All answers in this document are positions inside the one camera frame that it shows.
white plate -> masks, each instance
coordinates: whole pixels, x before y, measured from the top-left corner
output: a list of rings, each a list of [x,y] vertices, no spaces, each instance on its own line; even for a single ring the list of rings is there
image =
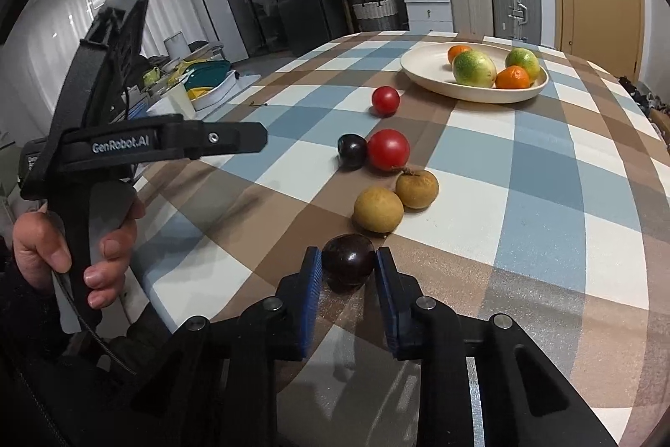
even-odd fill
[[[464,44],[487,54],[498,70],[505,68],[505,58],[509,50],[476,43],[436,43],[410,50],[400,59],[403,71],[414,82],[427,90],[441,93],[454,99],[473,101],[475,103],[516,103],[535,97],[547,85],[548,76],[544,69],[537,80],[527,90],[497,90],[496,88],[476,88],[457,84],[447,52],[452,46]]]

red tomato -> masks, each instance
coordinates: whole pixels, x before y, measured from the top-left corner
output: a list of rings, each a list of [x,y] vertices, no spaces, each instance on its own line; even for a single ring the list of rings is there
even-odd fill
[[[382,171],[403,167],[410,158],[410,143],[395,129],[383,129],[368,141],[370,163]]]
[[[383,85],[373,93],[373,107],[382,116],[393,114],[400,106],[400,95],[391,86]]]

wicker basket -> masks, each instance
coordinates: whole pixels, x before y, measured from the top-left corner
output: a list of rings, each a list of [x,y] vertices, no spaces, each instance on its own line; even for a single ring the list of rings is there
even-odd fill
[[[354,4],[353,8],[361,31],[394,31],[398,29],[398,5],[395,0]]]

suitcase handle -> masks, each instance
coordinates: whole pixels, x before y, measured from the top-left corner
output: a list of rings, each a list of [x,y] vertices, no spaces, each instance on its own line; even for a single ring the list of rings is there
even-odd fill
[[[523,13],[523,18],[521,19],[521,25],[527,24],[528,23],[528,7],[525,4],[521,4],[521,3],[519,3],[517,6],[521,9],[521,12]]]

dark plum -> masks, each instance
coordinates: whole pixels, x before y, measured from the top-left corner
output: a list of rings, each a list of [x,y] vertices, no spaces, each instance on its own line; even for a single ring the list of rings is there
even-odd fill
[[[376,263],[372,241],[356,233],[328,241],[321,258],[326,282],[335,292],[347,292],[363,285]]]
[[[340,165],[346,169],[360,169],[368,157],[368,143],[360,135],[347,133],[337,142]]]

